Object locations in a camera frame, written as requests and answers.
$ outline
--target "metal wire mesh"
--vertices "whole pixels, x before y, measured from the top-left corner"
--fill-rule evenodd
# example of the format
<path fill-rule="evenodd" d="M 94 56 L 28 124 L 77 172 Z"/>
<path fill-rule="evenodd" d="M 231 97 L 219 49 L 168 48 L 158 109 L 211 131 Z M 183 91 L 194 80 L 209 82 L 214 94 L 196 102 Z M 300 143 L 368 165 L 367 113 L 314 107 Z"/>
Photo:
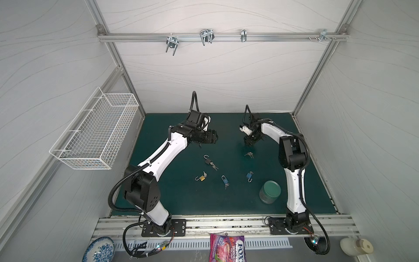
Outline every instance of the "metal wire mesh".
<path fill-rule="evenodd" d="M 66 146 L 50 151 L 73 169 L 111 169 L 138 108 L 130 93 L 106 93 L 95 99 L 79 127 L 69 130 L 74 134 Z"/>

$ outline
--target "black mounting plate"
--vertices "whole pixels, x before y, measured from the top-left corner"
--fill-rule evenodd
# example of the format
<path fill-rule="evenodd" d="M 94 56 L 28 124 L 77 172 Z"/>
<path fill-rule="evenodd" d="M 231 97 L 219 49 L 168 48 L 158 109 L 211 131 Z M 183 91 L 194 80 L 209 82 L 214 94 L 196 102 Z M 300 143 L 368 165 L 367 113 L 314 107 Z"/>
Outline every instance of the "black mounting plate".
<path fill-rule="evenodd" d="M 284 220 L 285 218 L 268 218 L 268 225 L 269 225 L 269 232 L 271 235 L 290 235 L 290 233 L 287 232 L 284 226 Z M 313 232 L 312 226 L 306 226 L 308 230 Z M 301 231 L 297 232 L 296 235 L 307 235 L 310 234 L 305 229 L 302 229 Z"/>
<path fill-rule="evenodd" d="M 185 236 L 186 232 L 186 219 L 172 219 L 172 225 L 171 227 L 174 228 L 175 236 Z M 144 224 L 144 227 L 142 228 L 141 236 L 142 237 L 161 237 L 156 232 L 152 231 L 153 227 L 151 224 Z M 165 236 L 172 236 L 173 235 L 173 229 L 170 229 L 170 231 Z"/>

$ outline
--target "blue floral pattern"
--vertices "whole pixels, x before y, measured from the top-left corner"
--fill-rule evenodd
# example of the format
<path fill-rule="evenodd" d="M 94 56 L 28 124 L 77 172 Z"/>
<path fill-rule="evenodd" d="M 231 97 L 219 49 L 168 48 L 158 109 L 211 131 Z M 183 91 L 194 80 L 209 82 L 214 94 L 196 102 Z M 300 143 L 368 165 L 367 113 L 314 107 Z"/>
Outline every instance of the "blue floral pattern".
<path fill-rule="evenodd" d="M 86 249 L 83 262 L 110 262 L 114 257 L 114 242 L 109 237 L 96 239 Z"/>

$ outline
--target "gray floor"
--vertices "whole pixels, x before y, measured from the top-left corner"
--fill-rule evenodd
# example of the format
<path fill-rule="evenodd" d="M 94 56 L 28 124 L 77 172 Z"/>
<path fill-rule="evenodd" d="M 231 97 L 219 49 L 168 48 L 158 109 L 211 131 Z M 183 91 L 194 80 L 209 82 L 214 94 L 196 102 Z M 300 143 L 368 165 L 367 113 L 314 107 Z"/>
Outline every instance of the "gray floor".
<path fill-rule="evenodd" d="M 331 237 L 330 252 L 325 255 L 316 255 L 305 245 L 301 238 L 289 238 L 291 249 L 266 249 L 266 250 L 248 250 L 246 251 L 246 261 L 298 261 L 298 262 L 354 262 L 353 257 L 344 254 L 339 246 L 339 241 L 343 237 Z M 208 262 L 209 250 L 189 250 L 189 251 L 163 251 L 155 256 L 147 258 L 147 262 L 170 261 L 170 262 Z M 132 262 L 125 252 L 117 252 L 112 262 Z"/>

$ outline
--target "blue padlock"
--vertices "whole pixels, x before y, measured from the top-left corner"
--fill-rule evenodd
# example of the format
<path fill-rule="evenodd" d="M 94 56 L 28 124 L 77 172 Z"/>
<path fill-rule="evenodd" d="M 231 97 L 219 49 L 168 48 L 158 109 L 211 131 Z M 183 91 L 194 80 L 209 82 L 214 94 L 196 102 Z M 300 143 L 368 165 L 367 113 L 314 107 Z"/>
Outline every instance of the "blue padlock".
<path fill-rule="evenodd" d="M 250 171 L 249 173 L 247 173 L 247 175 L 246 175 L 246 177 L 247 177 L 247 182 L 252 182 L 252 175 L 253 175 L 253 172 L 252 171 Z"/>
<path fill-rule="evenodd" d="M 222 181 L 224 182 L 225 189 L 227 189 L 227 187 L 230 185 L 230 184 L 228 183 L 227 178 L 226 178 L 225 176 L 221 176 L 221 179 L 222 179 Z"/>

